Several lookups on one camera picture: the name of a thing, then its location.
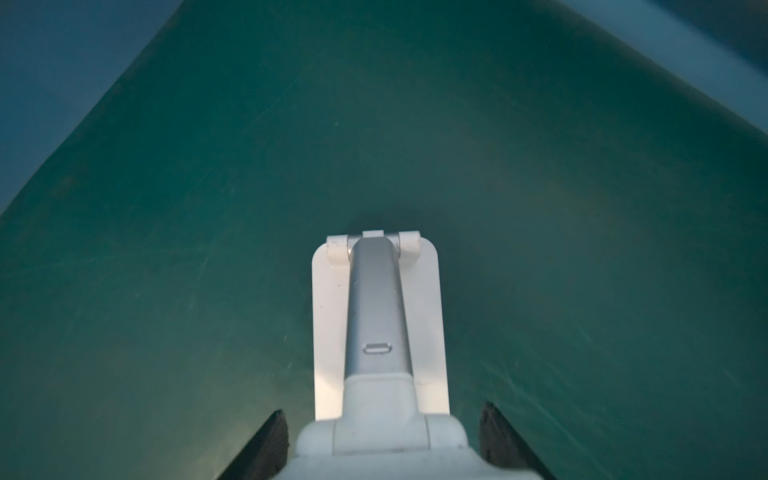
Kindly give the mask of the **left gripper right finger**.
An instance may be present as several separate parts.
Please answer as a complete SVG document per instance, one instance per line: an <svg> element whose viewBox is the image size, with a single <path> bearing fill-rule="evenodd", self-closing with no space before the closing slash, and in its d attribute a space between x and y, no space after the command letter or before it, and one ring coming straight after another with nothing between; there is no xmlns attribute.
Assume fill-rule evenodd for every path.
<svg viewBox="0 0 768 480"><path fill-rule="evenodd" d="M542 479L556 480L497 406L488 401L480 414L478 439L480 455L491 465L530 470Z"/></svg>

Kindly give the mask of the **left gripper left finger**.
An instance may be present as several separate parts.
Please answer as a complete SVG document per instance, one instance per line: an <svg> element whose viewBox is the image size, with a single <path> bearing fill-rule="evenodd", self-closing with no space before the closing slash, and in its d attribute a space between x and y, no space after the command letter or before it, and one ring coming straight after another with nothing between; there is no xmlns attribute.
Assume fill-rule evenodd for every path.
<svg viewBox="0 0 768 480"><path fill-rule="evenodd" d="M289 430L283 410L274 411L217 477L217 480L267 480L287 464Z"/></svg>

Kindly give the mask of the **white stand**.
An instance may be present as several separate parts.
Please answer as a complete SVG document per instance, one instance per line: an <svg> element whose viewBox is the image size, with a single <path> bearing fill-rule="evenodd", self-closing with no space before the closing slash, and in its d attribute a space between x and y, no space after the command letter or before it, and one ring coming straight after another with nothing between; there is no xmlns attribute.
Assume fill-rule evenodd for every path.
<svg viewBox="0 0 768 480"><path fill-rule="evenodd" d="M535 479L450 410L439 260L416 231L330 236L312 258L314 419L284 479Z"/></svg>

